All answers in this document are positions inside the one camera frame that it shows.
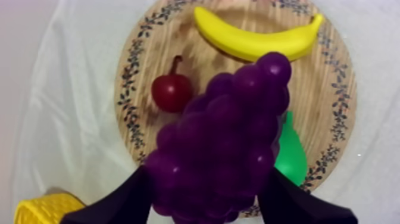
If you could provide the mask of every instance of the banana stem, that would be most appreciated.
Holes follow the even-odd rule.
[[[323,21],[324,21],[324,17],[321,14],[316,14],[311,20],[311,27],[315,31],[318,31],[318,29],[320,28]]]

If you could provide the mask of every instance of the floral border pattern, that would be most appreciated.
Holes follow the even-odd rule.
[[[311,15],[310,6],[304,0],[269,0],[271,5],[276,8],[286,8],[292,10],[297,15]],[[139,150],[145,146],[143,142],[143,133],[140,131],[140,125],[137,123],[139,116],[136,114],[138,109],[133,105],[129,98],[131,92],[136,91],[135,80],[133,78],[140,73],[139,57],[144,52],[143,43],[146,38],[151,36],[155,26],[162,26],[175,13],[183,10],[183,7],[192,3],[203,3],[204,0],[171,0],[165,7],[162,7],[159,12],[153,13],[150,17],[145,17],[140,24],[140,31],[137,34],[137,39],[133,40],[132,46],[129,48],[129,65],[124,68],[122,76],[123,94],[120,94],[120,100],[117,104],[122,108],[124,113],[124,122],[130,132],[130,140],[135,145],[135,149]],[[330,163],[338,160],[337,155],[341,148],[336,147],[336,142],[346,140],[346,125],[347,116],[345,112],[349,109],[348,101],[351,97],[347,94],[348,86],[343,84],[346,79],[347,64],[342,63],[336,58],[335,43],[324,32],[318,33],[318,44],[323,47],[321,54],[325,57],[325,64],[331,65],[333,73],[336,75],[336,82],[332,83],[335,88],[337,100],[332,104],[332,113],[335,117],[335,124],[330,129],[332,133],[332,143],[328,145],[326,150],[321,152],[321,158],[315,162],[315,165],[308,169],[307,177],[301,188],[311,193],[310,188],[314,186],[314,181],[322,180],[327,167]],[[146,155],[141,152],[137,162],[143,163]],[[245,217],[259,216],[260,208],[252,206],[250,209],[243,212]]]

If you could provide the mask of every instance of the cherry stem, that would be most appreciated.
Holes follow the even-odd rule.
[[[183,61],[183,58],[181,55],[177,55],[174,57],[174,61],[172,62],[171,70],[169,75],[171,74],[176,74],[176,70],[178,69],[179,63]]]

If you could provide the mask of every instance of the table surface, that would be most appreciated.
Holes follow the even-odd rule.
[[[0,0],[0,223],[11,223],[11,180],[26,89],[58,0]]]

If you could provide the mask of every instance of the white cloth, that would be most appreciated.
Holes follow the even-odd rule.
[[[17,148],[13,208],[53,186],[90,204],[135,170],[115,120],[114,79],[129,32],[154,2],[60,1],[33,71]],[[358,82],[350,143],[314,194],[352,208],[362,224],[398,223],[400,2],[314,2],[345,38]],[[171,220],[152,212],[149,223]]]

